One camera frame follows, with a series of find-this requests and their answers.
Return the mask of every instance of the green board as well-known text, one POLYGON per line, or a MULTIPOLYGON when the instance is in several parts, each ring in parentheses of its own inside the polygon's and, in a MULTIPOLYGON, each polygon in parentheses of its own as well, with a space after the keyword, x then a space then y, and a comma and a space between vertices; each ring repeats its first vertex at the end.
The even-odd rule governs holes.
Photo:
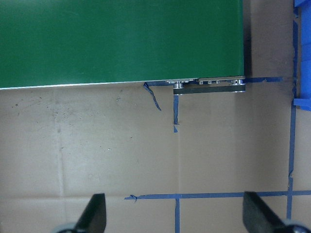
POLYGON ((240 75, 242 0, 0 1, 0 88, 240 75))

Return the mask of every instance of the blue container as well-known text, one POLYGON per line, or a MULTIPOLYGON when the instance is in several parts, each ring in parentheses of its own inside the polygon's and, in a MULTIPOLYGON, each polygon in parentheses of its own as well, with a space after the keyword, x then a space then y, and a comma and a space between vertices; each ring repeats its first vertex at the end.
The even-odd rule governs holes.
POLYGON ((311 0, 295 0, 295 7, 301 9, 301 80, 300 98, 294 105, 311 111, 311 0))

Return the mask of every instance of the blue painter's tape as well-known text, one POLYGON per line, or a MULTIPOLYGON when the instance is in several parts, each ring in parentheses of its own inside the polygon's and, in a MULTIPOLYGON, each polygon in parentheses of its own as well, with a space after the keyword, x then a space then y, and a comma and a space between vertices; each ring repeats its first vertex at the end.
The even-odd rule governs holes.
POLYGON ((156 97, 154 92, 150 89, 149 85, 147 83, 144 83, 144 88, 150 93, 150 95, 152 96, 152 98, 154 99, 155 105, 158 108, 158 110, 162 111, 159 104, 156 101, 156 97))
MULTIPOLYGON (((287 191, 257 192, 260 197, 286 196, 287 191)), ((136 199, 193 199, 193 198, 242 198, 243 192, 237 193, 184 193, 184 194, 149 194, 142 196, 130 195, 125 200, 136 199)))
POLYGON ((180 233, 180 200, 176 199, 175 205, 175 233, 180 233))
MULTIPOLYGON (((126 197, 125 200, 135 200, 132 196, 134 195, 126 197)), ((149 194, 135 197, 136 199, 178 199, 180 196, 179 194, 149 194)))
POLYGON ((309 196, 309 195, 311 195, 311 190, 293 191, 293 196, 309 196))
POLYGON ((149 86, 172 86, 173 84, 168 83, 166 81, 154 81, 154 82, 147 82, 149 86))
POLYGON ((174 125, 179 125, 178 124, 178 103, 179 102, 179 96, 174 95, 174 125))
POLYGON ((262 83, 264 81, 268 83, 279 83, 283 81, 283 77, 246 78, 244 83, 262 83))
POLYGON ((293 21, 293 47, 294 47, 294 82, 297 80, 297 68, 298 68, 298 24, 293 21))
MULTIPOLYGON (((293 47, 294 47, 294 87, 293 99, 297 97, 296 80, 297 80, 297 65, 298 65, 298 24, 293 21, 293 47)), ((290 124, 290 150, 288 160, 288 188, 287 188, 287 206, 286 218, 292 218, 292 205, 293 205, 293 185, 294 179, 292 177, 294 171, 294 155, 295 155, 295 132, 296 132, 296 106, 294 100, 291 104, 291 124, 290 124)))

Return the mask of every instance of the floor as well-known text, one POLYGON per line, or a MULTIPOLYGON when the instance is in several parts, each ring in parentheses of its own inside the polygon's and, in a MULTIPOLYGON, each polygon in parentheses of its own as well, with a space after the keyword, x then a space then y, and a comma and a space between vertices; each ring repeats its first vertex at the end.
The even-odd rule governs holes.
MULTIPOLYGON (((293 4, 245 0, 245 93, 179 97, 141 83, 0 92, 0 232, 50 232, 106 193, 107 233, 173 233, 175 200, 129 195, 287 191, 293 4)), ((311 190, 311 114, 297 109, 294 190, 311 190)), ((266 197, 286 217, 287 197, 266 197)), ((311 196, 292 218, 311 227, 311 196)), ((180 232, 244 233, 242 198, 182 199, 180 232)))

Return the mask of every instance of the torn tape piece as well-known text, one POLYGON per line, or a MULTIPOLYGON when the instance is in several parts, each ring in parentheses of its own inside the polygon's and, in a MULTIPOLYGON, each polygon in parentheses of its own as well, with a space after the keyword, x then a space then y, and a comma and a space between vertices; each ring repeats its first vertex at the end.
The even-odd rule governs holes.
POLYGON ((137 201, 137 197, 136 197, 135 195, 130 195, 130 197, 131 197, 132 199, 134 199, 135 202, 137 201))
POLYGON ((154 99, 155 105, 158 108, 158 110, 162 111, 159 104, 156 101, 156 97, 154 92, 150 89, 149 85, 147 83, 144 83, 144 88, 150 93, 150 95, 152 96, 152 98, 154 99))

